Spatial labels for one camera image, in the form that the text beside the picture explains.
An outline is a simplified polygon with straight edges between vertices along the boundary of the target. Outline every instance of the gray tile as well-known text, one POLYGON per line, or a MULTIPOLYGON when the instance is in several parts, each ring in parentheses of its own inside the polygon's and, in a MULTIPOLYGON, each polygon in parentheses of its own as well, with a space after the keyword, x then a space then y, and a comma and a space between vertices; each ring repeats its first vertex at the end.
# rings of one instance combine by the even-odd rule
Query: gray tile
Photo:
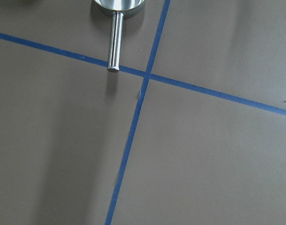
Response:
POLYGON ((286 0, 171 1, 153 72, 286 109, 286 0))
MULTIPOLYGON (((163 0, 124 22, 121 65, 145 70, 163 0)), ((111 18, 92 0, 0 0, 0 32, 107 60, 111 18)))
POLYGON ((113 225, 286 225, 286 116, 151 81, 113 225))
POLYGON ((104 224, 141 83, 0 40, 0 225, 104 224))

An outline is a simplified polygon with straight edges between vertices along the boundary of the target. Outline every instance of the gray floor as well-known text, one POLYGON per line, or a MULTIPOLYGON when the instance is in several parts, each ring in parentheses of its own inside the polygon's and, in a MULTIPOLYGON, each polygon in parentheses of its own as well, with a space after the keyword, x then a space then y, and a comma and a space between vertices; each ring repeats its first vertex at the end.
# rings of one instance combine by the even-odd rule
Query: gray floor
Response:
MULTIPOLYGON (((146 70, 164 0, 126 20, 146 70)), ((91 0, 0 0, 0 33, 107 60, 91 0)), ((172 0, 152 72, 286 109, 286 0, 172 0)), ((0 225, 104 224, 143 78, 0 39, 0 225)), ((286 225, 286 116, 150 80, 112 225, 286 225)))

